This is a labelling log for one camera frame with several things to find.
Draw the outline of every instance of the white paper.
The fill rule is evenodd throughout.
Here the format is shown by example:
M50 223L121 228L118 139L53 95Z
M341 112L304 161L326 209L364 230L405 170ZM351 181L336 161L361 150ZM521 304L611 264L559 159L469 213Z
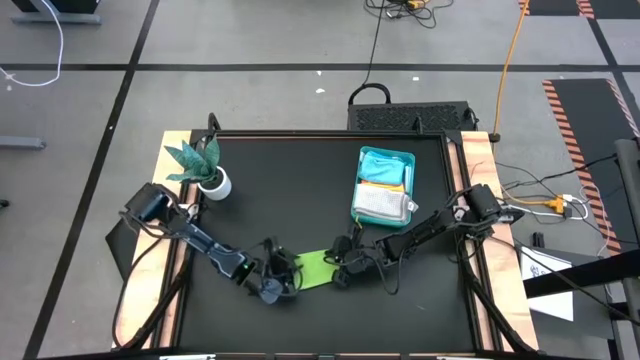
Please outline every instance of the white paper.
M555 271L564 270L571 267L571 263L547 254L543 254L528 248L521 248L523 253L529 254L532 258L546 265ZM531 260L528 256L520 255L520 267L522 280L531 279L550 273L544 266ZM529 299L529 308L534 311L545 313L568 321L573 321L573 293L565 292L554 295L540 296Z

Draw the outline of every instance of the gray floor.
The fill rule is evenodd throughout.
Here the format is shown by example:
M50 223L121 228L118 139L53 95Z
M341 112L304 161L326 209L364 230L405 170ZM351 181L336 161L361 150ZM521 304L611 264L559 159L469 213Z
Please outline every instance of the gray floor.
M141 63L366 63L376 19L360 0L160 0ZM129 61L149 0L103 0L101 27L65 26L66 63ZM14 8L0 4L0 13ZM500 64L518 16L517 1L458 0L438 12L438 27L412 19L385 21L379 63ZM620 63L638 62L636 21L601 21ZM0 64L52 63L57 33L51 26L17 26L0 16ZM527 17L514 63L604 64L584 18ZM19 72L38 81L50 72ZM0 150L0 357L21 358L51 280L69 226L123 78L122 72L63 72L46 88L0 90L0 134L42 136L43 152ZM150 180L163 131L201 128L214 111L225 129L344 129L346 102L365 76L360 71L137 72L124 104L78 247L40 356L105 351L121 280L104 236L117 211ZM511 73L502 108L498 160L538 175L572 167L541 81L610 78L608 73ZM395 102L467 100L489 130L498 72L386 72ZM640 74L625 74L640 97ZM358 102L380 102L364 92ZM525 175L499 169L503 182ZM576 194L575 176L548 183ZM530 189L539 193L542 189ZM514 234L527 239L540 226L525 218ZM602 238L581 222L546 226L548 246L595 254ZM559 339L540 333L552 354L603 358L600 339Z

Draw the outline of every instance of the white cable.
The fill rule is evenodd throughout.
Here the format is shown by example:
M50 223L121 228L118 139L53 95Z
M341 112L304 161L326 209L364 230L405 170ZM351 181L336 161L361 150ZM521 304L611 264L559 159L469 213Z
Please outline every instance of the white cable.
M49 9L49 12L51 13L51 16L53 17L53 20L56 22L56 26L58 27L58 32L60 33L60 51L58 53L58 66L56 69L56 77L47 81L47 82L43 82L40 84L31 84L31 83L25 83L19 80L14 79L13 77L15 76L15 74L9 74L6 71L4 71L4 69L0 66L0 72L2 72L4 74L4 78L6 80L12 81L18 85L22 85L22 86L29 86L29 87L41 87L41 86L47 86L49 84L52 84L54 82L56 82L59 78L60 78L60 67L62 65L62 53L64 51L64 35L62 34L62 27L60 26L60 22L58 21L58 18L56 17L56 13L55 11L53 11L53 9L51 8L51 6L49 6L49 4L47 4L46 1L44 0L40 0L42 1L42 3L44 4L44 6L47 7L47 9Z
M567 218L567 220L580 220L580 221L582 221L582 220L586 219L587 216L589 215L589 213L587 212L587 206L585 204L581 203L581 202L578 202L578 203L581 204L582 208L585 210L585 215L583 217L572 216L570 218ZM552 217L560 217L560 218L564 217L563 215L560 215L560 214L533 211L533 210L530 210L530 209L527 209L527 208L523 208L523 207L520 207L520 206L511 205L511 204L507 204L507 206L509 208L512 208L512 209L518 209L518 210L527 212L529 214L534 214L534 215L538 215L538 216L552 216Z
M580 196L582 197L582 199L588 204L589 199L587 199L587 195L584 193L585 187L586 186L582 186L580 188L580 191L578 192L580 193ZM596 253L596 256L600 257L600 254L602 254L604 249L607 248L607 245L609 245L609 242L611 241L611 227L609 226L609 222L607 220L607 211L604 208L604 202L602 201L602 196L600 196L600 188L598 188L596 184L593 184L593 187L596 189L596 192L598 193L598 200L600 200L600 204L602 204L602 214L604 215L603 216L604 224L607 226L607 235L605 236L604 244L602 244L602 247ZM607 292L607 295L609 295L609 298L613 300L613 295L611 295L611 292L609 291L609 284L604 285L604 290Z
M587 199L587 195L584 193L584 188L586 186L583 186L580 188L580 196L582 197L582 199L589 203L589 200ZM600 248L600 250L598 250L598 253L596 254L596 256L600 256L600 254L602 254L602 252L604 251L604 249L606 249L607 245L609 245L609 242L611 241L611 228L609 227L609 221L607 220L607 211L604 208L604 202L602 202L602 197L600 196L600 189L598 188L598 186L596 186L596 184L593 184L593 186L589 185L589 187L593 187L596 189L596 192L598 193L598 200L600 200L600 204L602 204L602 213L604 214L603 218L604 218L604 224L607 226L607 235L605 236L605 241L604 244L602 245L602 247Z

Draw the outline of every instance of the teal container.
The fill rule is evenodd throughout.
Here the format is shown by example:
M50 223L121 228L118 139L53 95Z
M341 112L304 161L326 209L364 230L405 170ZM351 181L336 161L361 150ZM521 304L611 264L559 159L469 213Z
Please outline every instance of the teal container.
M369 151L375 151L378 154L400 158L406 164L406 166L409 167L409 176L407 176L406 171L404 174L404 177L405 177L404 192L405 194L409 195L411 199L413 199L413 174L415 174L415 170L416 170L416 157L411 153L406 153L402 151L363 146L362 148L360 148L360 157L358 158L358 171L356 172L356 183L353 187L353 198L351 200L351 217L353 218L354 221L356 220L356 217L358 217L358 221L361 223L378 224L378 225L397 227L397 228L404 227L411 222L411 212L409 212L409 216L407 216L407 220L405 221L392 221L392 220L378 219L378 218L374 218L367 215L358 215L356 214L353 208L355 199L356 199L356 190L355 190L356 185L358 185L362 181L362 178L360 178L360 166L362 166L362 159L364 159L364 156Z

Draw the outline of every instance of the green plant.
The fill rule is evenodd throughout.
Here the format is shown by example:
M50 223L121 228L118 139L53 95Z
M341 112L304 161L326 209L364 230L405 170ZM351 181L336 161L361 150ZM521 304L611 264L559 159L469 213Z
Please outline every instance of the green plant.
M167 176L167 180L188 184L199 182L206 188L207 185L213 185L218 179L218 163L220 162L218 139L213 138L205 147L202 155L184 140L182 141L182 150L171 146L164 148L184 168L184 173L171 174Z

